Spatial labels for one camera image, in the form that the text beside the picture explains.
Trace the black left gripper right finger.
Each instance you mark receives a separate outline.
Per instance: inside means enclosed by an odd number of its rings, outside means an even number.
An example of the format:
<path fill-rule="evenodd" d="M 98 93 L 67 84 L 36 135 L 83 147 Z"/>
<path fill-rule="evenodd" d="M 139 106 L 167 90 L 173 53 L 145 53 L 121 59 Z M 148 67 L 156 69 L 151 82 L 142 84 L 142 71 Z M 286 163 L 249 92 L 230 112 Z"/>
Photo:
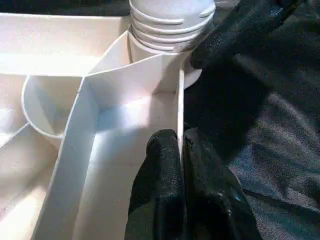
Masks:
<path fill-rule="evenodd" d="M 260 240 L 237 177 L 197 128 L 183 136 L 186 220 L 191 240 Z"/>

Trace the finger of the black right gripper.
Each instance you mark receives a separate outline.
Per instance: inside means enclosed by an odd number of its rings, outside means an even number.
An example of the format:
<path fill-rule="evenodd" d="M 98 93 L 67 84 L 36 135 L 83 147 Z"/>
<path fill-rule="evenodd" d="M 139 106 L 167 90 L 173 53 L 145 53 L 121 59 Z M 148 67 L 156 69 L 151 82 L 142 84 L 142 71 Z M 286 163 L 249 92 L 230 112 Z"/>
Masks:
<path fill-rule="evenodd" d="M 190 65 L 204 69 L 249 50 L 280 27 L 295 9 L 294 0 L 241 0 L 195 47 Z"/>

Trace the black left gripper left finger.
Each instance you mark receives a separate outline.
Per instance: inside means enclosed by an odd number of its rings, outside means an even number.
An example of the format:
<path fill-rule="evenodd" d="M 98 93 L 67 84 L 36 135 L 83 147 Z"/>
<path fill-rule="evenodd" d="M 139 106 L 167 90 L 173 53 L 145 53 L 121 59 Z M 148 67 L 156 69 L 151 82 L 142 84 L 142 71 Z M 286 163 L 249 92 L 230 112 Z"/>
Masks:
<path fill-rule="evenodd" d="M 133 181 L 124 238 L 181 240 L 184 237 L 184 185 L 176 132 L 155 132 Z"/>

